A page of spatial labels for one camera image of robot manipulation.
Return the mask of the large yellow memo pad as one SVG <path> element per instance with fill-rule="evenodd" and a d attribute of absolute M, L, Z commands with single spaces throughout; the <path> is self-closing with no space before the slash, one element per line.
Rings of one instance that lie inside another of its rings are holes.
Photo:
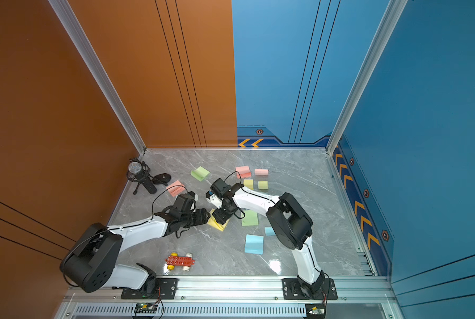
<path fill-rule="evenodd" d="M 215 209 L 212 209 L 210 211 L 210 218 L 208 220 L 208 225 L 212 226 L 213 228 L 223 232 L 224 229 L 228 226 L 228 223 L 230 222 L 230 220 L 227 220 L 224 224 L 220 224 L 216 221 L 215 217 L 213 216 L 213 213 L 214 213 Z"/>

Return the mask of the small green memo pad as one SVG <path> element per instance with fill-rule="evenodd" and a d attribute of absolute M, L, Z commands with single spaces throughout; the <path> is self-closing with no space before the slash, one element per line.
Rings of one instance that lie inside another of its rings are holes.
<path fill-rule="evenodd" d="M 210 174 L 210 172 L 207 169 L 205 169 L 204 167 L 201 167 L 201 166 L 199 166 L 197 169 L 192 170 L 190 172 L 190 175 L 193 178 L 197 179 L 197 181 L 199 181 L 199 182 L 204 181 L 208 177 L 209 174 Z"/>

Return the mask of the pink memo pad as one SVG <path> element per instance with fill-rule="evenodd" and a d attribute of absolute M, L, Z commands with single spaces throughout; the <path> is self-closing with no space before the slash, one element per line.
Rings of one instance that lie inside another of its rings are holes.
<path fill-rule="evenodd" d="M 236 172 L 241 179 L 250 178 L 252 176 L 251 169 L 249 166 L 236 167 Z"/>
<path fill-rule="evenodd" d="M 187 191 L 185 185 L 179 180 L 176 180 L 171 185 L 169 185 L 166 190 L 174 198 Z"/>

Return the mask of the large green memo pad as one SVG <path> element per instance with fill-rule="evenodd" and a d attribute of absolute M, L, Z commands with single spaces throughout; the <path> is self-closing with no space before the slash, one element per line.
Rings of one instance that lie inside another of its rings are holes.
<path fill-rule="evenodd" d="M 241 225 L 243 227 L 258 226 L 259 221 L 258 221 L 257 212 L 252 211 L 252 210 L 245 210 L 244 213 L 245 213 L 245 216 L 241 220 Z"/>

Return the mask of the torn pink page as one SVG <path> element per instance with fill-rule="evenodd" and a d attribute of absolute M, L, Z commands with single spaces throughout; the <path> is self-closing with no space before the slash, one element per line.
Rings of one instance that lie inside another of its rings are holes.
<path fill-rule="evenodd" d="M 269 170 L 267 170 L 267 169 L 255 169 L 255 175 L 260 175 L 260 176 L 269 175 Z"/>

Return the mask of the torn yellow page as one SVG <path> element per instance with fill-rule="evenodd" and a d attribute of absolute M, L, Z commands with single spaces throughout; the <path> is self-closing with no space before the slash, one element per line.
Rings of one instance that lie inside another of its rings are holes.
<path fill-rule="evenodd" d="M 267 181 L 259 181 L 257 182 L 257 186 L 260 190 L 268 190 L 269 189 L 269 184 Z"/>

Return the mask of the blue memo pad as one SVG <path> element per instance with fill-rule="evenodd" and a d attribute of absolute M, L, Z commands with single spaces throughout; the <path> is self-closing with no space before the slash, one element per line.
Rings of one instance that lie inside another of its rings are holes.
<path fill-rule="evenodd" d="M 262 255 L 264 247 L 264 236 L 247 234 L 245 238 L 244 251 L 249 254 Z"/>

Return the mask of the small yellow memo pad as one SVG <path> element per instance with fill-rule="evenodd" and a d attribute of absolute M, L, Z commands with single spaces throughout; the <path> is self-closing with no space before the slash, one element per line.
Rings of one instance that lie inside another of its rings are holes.
<path fill-rule="evenodd" d="M 254 181 L 252 179 L 244 179 L 243 184 L 250 190 L 254 190 Z"/>

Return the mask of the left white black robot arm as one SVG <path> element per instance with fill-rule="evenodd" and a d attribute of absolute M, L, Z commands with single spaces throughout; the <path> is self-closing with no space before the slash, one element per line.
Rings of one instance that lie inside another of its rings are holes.
<path fill-rule="evenodd" d="M 117 263 L 125 250 L 152 239 L 160 239 L 195 226 L 205 225 L 210 213 L 196 207 L 197 195 L 190 191 L 177 196 L 173 205 L 137 222 L 105 227 L 90 225 L 60 264 L 63 278 L 87 293 L 100 288 L 124 288 L 151 296 L 156 292 L 156 273 L 149 267 Z"/>

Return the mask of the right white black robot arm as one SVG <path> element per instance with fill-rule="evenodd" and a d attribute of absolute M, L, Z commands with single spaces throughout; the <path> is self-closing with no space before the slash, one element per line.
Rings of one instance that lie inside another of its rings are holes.
<path fill-rule="evenodd" d="M 330 280 L 326 278 L 313 251 L 313 220 L 293 195 L 262 194 L 242 183 L 230 186 L 219 178 L 213 182 L 205 196 L 216 207 L 213 216 L 221 225 L 239 213 L 242 217 L 245 216 L 245 210 L 264 215 L 277 239 L 293 254 L 301 294 L 314 300 L 328 298 L 325 285 Z"/>

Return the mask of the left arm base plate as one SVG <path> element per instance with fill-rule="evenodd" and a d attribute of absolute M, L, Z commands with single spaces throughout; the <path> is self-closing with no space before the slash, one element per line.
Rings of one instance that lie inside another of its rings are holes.
<path fill-rule="evenodd" d="M 124 288 L 120 297 L 123 300 L 174 300 L 178 282 L 177 278 L 157 278 L 154 283 L 149 281 L 138 290 Z"/>

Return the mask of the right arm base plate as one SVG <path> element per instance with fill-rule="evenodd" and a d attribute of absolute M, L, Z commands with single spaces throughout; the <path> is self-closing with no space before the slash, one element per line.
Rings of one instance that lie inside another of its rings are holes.
<path fill-rule="evenodd" d="M 285 300 L 338 300 L 333 279 L 324 278 L 314 284 L 305 283 L 300 278 L 282 279 L 283 298 Z"/>

